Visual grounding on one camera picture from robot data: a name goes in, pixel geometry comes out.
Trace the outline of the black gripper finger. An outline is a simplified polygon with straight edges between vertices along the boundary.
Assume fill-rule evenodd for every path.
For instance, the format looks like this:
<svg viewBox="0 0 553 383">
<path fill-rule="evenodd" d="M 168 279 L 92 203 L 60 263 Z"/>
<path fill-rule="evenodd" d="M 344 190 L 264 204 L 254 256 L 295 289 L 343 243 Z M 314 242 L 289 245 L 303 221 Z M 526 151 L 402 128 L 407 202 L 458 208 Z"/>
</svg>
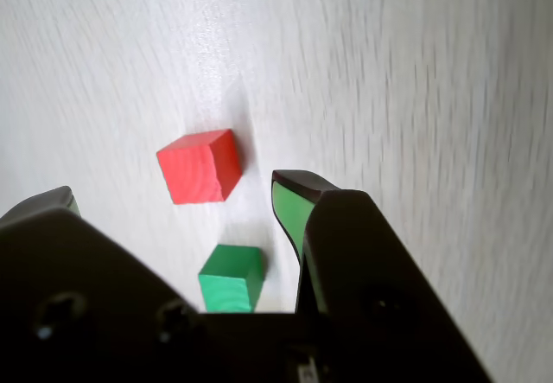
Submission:
<svg viewBox="0 0 553 383">
<path fill-rule="evenodd" d="M 226 382 L 197 312 L 59 187 L 1 219 L 1 377 Z"/>
<path fill-rule="evenodd" d="M 271 176 L 273 213 L 301 267 L 337 382 L 489 377 L 371 196 L 307 170 Z"/>
</svg>

